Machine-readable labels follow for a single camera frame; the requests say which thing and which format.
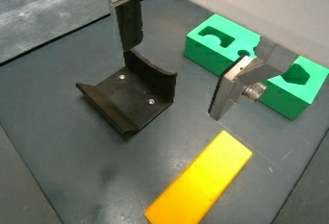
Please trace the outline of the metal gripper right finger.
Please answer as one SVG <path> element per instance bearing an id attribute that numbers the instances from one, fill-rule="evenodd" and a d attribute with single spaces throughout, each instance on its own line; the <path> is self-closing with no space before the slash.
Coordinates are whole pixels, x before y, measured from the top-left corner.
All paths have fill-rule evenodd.
<path id="1" fill-rule="evenodd" d="M 281 75 L 297 58 L 299 55 L 280 45 L 261 46 L 255 59 L 240 57 L 220 77 L 209 108 L 211 117 L 219 120 L 241 97 L 256 102 L 267 90 L 263 82 Z"/>

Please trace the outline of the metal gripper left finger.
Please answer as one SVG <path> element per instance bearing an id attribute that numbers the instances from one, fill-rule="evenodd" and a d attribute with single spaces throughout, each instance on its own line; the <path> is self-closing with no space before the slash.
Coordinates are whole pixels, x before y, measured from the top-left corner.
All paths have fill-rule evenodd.
<path id="1" fill-rule="evenodd" d="M 129 51 L 144 40 L 141 0 L 109 0 L 117 18 L 122 49 Z"/>

